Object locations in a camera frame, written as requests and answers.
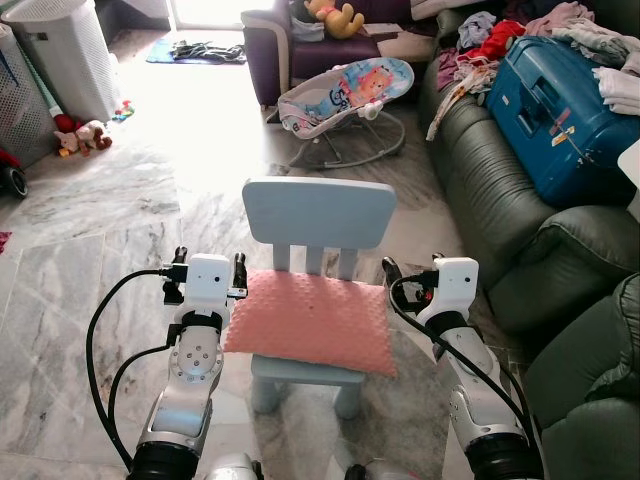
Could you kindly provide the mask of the pink dotted pillow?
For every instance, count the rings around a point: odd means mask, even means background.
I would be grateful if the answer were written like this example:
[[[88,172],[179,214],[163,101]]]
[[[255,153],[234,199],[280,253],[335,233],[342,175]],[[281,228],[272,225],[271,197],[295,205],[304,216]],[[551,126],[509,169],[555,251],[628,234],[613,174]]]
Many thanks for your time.
[[[247,285],[224,351],[397,375],[383,285],[278,270],[251,270]]]

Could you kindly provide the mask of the green leather sofa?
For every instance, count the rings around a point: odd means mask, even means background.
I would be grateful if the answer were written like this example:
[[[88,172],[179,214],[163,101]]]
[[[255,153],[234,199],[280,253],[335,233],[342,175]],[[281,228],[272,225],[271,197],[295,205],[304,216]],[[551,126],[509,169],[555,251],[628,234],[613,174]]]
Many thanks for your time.
[[[443,56],[422,73],[428,156],[521,376],[550,480],[640,480],[640,227],[620,206],[541,200],[472,95],[447,113]]]

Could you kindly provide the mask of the light blue child chair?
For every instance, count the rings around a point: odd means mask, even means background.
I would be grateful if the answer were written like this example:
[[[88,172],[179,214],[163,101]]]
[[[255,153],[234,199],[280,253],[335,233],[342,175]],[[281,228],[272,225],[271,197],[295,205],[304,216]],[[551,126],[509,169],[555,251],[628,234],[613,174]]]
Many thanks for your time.
[[[283,175],[247,180],[242,197],[252,237],[271,246],[271,268],[288,273],[291,250],[300,246],[306,273],[320,276],[325,252],[337,250],[337,278],[347,283],[355,279],[358,252],[381,243],[397,204],[387,184]],[[282,385],[321,385],[339,389],[334,410],[342,419],[357,415],[367,378],[352,367],[264,355],[252,356],[251,372],[253,411],[275,411]]]

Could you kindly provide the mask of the red and beige plush toy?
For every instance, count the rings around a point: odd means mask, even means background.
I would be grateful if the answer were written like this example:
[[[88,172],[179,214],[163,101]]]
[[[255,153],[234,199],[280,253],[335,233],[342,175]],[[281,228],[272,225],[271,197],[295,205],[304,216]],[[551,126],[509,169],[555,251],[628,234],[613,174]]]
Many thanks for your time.
[[[82,154],[88,156],[92,150],[105,150],[113,146],[109,128],[99,120],[79,122],[73,116],[56,114],[52,116],[55,124],[55,136],[58,137],[60,156]]]

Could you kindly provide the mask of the black wheeled toy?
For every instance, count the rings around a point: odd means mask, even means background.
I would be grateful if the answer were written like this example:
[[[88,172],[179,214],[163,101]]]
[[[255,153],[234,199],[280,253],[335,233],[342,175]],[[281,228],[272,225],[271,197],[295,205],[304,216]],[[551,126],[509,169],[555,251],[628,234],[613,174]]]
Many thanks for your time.
[[[0,188],[13,192],[18,198],[26,198],[29,192],[19,160],[3,148],[0,148]]]

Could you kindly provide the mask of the grey robot right leg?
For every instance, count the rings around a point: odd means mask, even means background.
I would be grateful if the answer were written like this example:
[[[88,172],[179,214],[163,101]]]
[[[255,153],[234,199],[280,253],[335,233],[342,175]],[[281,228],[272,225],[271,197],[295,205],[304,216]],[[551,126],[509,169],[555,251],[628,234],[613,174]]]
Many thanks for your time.
[[[420,477],[387,460],[372,460],[353,463],[347,468],[343,480],[420,480]]]

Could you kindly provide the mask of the blue hard suitcase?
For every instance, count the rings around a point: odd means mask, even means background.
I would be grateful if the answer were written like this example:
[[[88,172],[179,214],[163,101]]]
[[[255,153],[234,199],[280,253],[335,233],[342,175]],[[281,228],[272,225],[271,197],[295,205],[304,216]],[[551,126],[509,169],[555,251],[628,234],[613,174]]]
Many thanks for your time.
[[[640,120],[604,105],[594,68],[561,41],[517,37],[486,96],[535,191],[556,209],[627,206],[637,193],[618,160],[639,140]]]

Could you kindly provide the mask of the dark crumpled cloth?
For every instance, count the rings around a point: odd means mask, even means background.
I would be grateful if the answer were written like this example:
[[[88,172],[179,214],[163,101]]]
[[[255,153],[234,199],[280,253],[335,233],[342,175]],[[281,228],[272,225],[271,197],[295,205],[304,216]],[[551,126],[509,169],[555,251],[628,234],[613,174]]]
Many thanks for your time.
[[[243,64],[246,61],[242,45],[219,46],[212,42],[196,42],[187,44],[179,41],[170,47],[170,55],[174,61],[211,61],[212,64]]]

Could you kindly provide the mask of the grey laundry basket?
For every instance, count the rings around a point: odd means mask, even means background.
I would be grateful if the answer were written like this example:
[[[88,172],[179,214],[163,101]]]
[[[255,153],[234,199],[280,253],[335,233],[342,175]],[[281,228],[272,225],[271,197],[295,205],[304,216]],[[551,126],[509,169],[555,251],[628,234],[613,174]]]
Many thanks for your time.
[[[60,146],[50,109],[13,28],[0,24],[0,150],[22,169]]]

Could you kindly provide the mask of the white air purifier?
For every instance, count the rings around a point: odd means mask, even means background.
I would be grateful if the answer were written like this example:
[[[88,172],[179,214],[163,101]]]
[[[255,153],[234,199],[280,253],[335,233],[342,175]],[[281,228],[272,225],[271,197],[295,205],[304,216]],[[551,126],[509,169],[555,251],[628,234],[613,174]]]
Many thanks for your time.
[[[0,22],[17,33],[63,113],[84,122],[113,118],[122,100],[95,1],[15,0]]]

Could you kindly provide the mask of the white folded garment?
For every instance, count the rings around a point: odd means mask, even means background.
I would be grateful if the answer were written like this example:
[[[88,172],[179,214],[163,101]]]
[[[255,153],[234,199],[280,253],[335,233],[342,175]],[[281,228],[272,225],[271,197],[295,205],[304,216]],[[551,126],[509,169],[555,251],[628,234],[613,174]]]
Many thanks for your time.
[[[613,113],[640,115],[640,78],[608,67],[591,70],[596,78],[603,104]]]

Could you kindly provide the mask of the red garment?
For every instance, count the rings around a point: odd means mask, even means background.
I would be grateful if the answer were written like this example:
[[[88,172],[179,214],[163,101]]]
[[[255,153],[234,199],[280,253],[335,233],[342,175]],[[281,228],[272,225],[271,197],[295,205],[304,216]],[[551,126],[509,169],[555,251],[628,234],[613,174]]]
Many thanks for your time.
[[[499,61],[506,55],[515,38],[524,36],[526,29],[516,20],[500,20],[485,38],[483,44],[467,51],[467,63],[479,64],[480,61]]]

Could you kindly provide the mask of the yellow plush bear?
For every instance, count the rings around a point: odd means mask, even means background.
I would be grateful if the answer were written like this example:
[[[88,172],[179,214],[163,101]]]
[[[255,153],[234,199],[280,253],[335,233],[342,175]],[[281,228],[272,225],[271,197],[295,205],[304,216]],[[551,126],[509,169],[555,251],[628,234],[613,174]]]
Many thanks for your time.
[[[351,4],[338,5],[338,0],[302,0],[308,17],[323,24],[330,37],[349,38],[364,28],[365,15],[357,13]]]

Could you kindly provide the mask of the light blue garment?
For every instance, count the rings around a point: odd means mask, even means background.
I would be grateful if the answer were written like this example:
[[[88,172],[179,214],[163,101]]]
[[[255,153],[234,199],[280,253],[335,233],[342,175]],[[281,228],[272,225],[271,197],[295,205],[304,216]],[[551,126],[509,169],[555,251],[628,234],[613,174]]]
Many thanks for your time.
[[[460,51],[475,49],[483,45],[492,33],[498,19],[489,12],[477,12],[463,20],[457,29],[457,49]]]

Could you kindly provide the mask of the pink garment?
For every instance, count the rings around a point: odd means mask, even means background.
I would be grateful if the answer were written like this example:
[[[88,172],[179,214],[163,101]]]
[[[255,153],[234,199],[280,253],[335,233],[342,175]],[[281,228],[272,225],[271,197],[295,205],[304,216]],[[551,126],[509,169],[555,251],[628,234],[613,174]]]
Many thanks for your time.
[[[525,26],[526,36],[552,36],[554,29],[567,28],[581,20],[594,20],[595,13],[581,3],[561,3],[553,6],[543,17],[530,20]]]

